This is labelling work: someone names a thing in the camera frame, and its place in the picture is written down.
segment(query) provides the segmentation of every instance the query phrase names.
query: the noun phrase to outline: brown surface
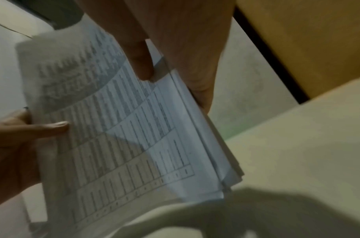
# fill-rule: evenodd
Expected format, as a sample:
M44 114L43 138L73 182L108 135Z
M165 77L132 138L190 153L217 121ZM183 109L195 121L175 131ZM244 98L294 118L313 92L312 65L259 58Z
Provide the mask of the brown surface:
M360 77L360 0L238 0L311 97Z

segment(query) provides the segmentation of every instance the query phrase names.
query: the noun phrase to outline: paper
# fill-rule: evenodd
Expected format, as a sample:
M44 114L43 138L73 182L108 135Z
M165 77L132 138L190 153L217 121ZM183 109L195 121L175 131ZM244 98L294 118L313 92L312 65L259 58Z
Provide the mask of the paper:
M162 204L223 197L168 69L138 80L87 17L16 49L34 122L71 124L38 151L52 237L101 237Z

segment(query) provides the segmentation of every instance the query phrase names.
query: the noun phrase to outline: black strip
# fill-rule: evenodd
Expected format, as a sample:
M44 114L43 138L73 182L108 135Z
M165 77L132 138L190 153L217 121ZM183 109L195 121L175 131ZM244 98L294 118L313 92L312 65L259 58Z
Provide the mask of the black strip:
M268 45L261 39L256 30L251 26L248 19L244 14L236 7L234 11L234 18L240 25L240 27L245 31L253 44L257 47L263 57L267 60L269 65L273 68L275 73L282 80L284 85L290 91L295 100L302 104L309 100L309 97L305 92L300 88L296 83L295 79L283 66L283 64L278 60L278 58L273 54Z

